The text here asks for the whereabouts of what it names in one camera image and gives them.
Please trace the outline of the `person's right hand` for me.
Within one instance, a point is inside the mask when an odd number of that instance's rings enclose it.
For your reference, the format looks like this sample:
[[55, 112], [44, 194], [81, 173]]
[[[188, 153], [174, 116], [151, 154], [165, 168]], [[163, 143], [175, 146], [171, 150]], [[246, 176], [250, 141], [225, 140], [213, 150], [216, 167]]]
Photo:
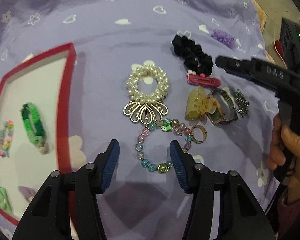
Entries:
[[289, 166], [287, 163], [289, 153], [296, 159], [287, 186], [287, 202], [293, 203], [300, 200], [300, 136], [284, 125], [280, 115], [277, 114], [273, 119], [268, 167], [275, 171], [285, 164]]

